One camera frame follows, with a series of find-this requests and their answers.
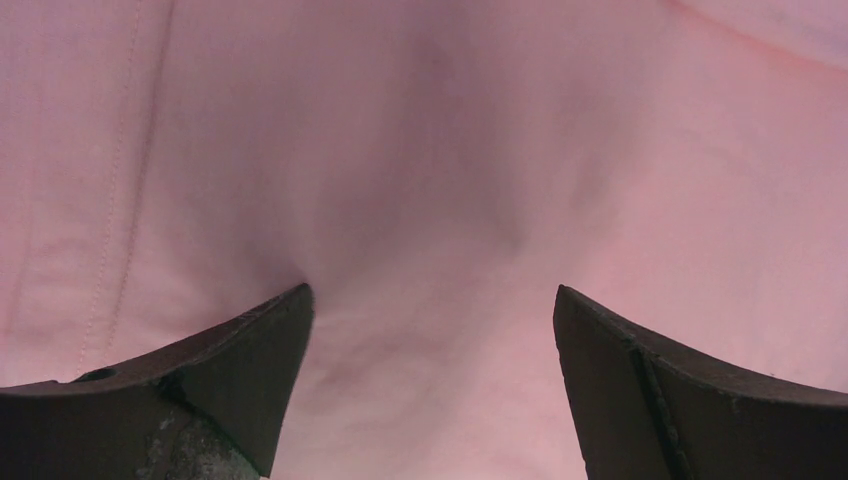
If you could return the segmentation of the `pink t-shirt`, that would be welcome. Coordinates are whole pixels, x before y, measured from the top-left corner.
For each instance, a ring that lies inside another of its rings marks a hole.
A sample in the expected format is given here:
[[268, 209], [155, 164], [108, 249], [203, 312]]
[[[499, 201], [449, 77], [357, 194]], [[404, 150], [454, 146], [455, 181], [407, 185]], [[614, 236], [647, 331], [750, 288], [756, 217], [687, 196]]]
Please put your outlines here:
[[5, 1], [1, 382], [306, 282], [277, 479], [581, 479], [559, 285], [847, 387], [843, 1]]

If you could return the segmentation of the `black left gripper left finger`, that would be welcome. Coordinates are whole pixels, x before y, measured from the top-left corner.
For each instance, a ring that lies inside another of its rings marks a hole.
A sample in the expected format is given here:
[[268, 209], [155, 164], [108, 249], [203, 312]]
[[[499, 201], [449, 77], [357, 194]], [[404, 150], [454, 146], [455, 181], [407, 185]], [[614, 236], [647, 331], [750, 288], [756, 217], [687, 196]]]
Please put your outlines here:
[[302, 284], [73, 381], [3, 388], [2, 477], [268, 477], [313, 319]]

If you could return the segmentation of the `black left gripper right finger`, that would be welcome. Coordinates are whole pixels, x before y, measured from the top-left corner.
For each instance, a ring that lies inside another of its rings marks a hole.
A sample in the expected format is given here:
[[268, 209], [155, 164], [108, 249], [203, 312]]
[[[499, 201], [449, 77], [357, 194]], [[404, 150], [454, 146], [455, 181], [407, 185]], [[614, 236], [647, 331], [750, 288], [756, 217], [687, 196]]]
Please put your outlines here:
[[560, 287], [553, 326], [591, 479], [843, 479], [847, 397], [740, 368]]

